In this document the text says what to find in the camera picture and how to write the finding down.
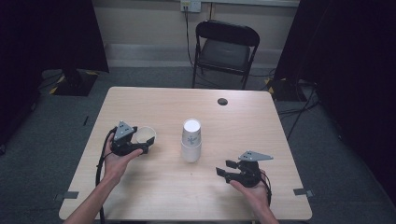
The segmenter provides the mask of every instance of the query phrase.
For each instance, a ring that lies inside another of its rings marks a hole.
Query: wall socket
[[[184,8],[189,12],[201,12],[201,1],[180,0],[180,11],[184,12]]]

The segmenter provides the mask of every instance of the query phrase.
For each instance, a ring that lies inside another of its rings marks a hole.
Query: dark curtain
[[[0,1],[0,140],[47,69],[108,72],[91,0]]]
[[[275,79],[316,82],[344,141],[396,204],[396,2],[302,0]]]

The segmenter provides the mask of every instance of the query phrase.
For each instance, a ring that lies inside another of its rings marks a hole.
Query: paper cup
[[[152,137],[157,138],[157,134],[155,133],[154,129],[145,126],[145,127],[139,128],[137,130],[135,137],[136,137],[137,143],[146,143]]]
[[[187,147],[197,147],[201,141],[201,122],[198,119],[184,121],[181,142]]]
[[[181,156],[184,161],[195,162],[201,157],[202,142],[196,147],[188,147],[181,142]]]

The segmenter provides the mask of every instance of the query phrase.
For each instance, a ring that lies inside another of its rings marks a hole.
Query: human hand
[[[111,147],[111,140],[113,140],[114,133],[112,133],[106,142],[106,149],[105,149],[105,175],[103,179],[112,180],[112,182],[117,185],[120,183],[121,177],[125,173],[126,167],[128,166],[129,161],[138,157],[140,154],[143,153],[142,149],[137,149],[128,155],[125,156],[117,156],[112,153]]]
[[[262,171],[262,179],[265,179],[265,172]],[[274,214],[270,209],[267,198],[267,188],[264,183],[260,181],[258,185],[253,188],[245,188],[236,180],[231,180],[230,185],[241,192],[247,199],[253,213],[259,218],[260,223],[278,223]]]

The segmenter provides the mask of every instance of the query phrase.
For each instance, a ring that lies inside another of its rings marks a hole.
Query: wooden table
[[[219,98],[228,104],[219,105]],[[183,122],[191,118],[202,123],[202,154],[195,163],[183,161],[180,152]],[[157,139],[148,155],[128,165],[104,205],[106,219],[252,220],[243,196],[216,174],[216,167],[239,173],[227,168],[225,161],[237,161],[247,150],[274,157],[259,165],[271,180],[276,218],[311,218],[306,196],[293,192],[303,185],[268,92],[114,87],[69,188],[78,191],[78,197],[64,200],[62,219],[93,190],[104,140],[120,120],[152,127]]]

